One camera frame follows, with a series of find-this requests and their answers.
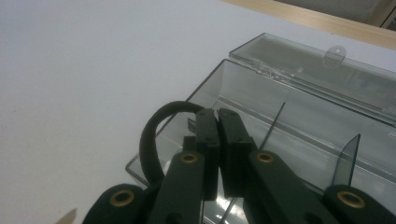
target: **white tabletop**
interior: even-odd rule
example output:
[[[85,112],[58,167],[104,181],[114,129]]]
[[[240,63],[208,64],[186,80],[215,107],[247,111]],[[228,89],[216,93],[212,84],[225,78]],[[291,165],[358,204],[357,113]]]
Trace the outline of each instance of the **white tabletop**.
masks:
[[[0,222],[80,223],[146,121],[269,33],[396,72],[396,51],[220,1],[0,1]]]

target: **wooden strip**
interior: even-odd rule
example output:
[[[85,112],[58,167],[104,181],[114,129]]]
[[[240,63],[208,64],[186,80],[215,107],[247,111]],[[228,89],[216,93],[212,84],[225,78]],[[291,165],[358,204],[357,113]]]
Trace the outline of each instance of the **wooden strip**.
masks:
[[[349,37],[388,49],[396,49],[396,32],[391,30],[382,29],[356,21],[349,21],[343,18],[272,0],[223,1],[332,34]]]

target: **black band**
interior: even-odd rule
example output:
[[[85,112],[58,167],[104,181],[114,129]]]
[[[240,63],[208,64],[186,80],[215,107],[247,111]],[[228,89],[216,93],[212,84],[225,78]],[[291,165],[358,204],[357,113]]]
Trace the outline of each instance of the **black band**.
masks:
[[[142,163],[143,174],[150,184],[156,183],[164,178],[163,168],[158,158],[155,144],[157,126],[166,118],[180,112],[196,114],[204,108],[189,102],[176,101],[164,105],[151,117],[140,137],[139,154]]]

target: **black loop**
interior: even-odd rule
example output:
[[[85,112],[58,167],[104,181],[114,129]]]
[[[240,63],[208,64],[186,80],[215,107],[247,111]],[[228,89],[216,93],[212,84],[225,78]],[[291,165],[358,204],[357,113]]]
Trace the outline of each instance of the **black loop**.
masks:
[[[150,184],[161,181],[164,178],[163,168],[158,158],[155,135],[158,125],[166,118],[180,112],[198,113],[204,108],[189,102],[176,101],[161,107],[146,124],[140,137],[140,162],[143,174]]]

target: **transparent lid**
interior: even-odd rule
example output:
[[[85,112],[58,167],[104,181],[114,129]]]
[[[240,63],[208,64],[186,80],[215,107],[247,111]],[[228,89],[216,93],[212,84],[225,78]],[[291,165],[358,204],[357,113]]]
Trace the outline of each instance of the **transparent lid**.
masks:
[[[230,58],[263,76],[396,126],[396,74],[328,51],[263,34],[230,52]]]

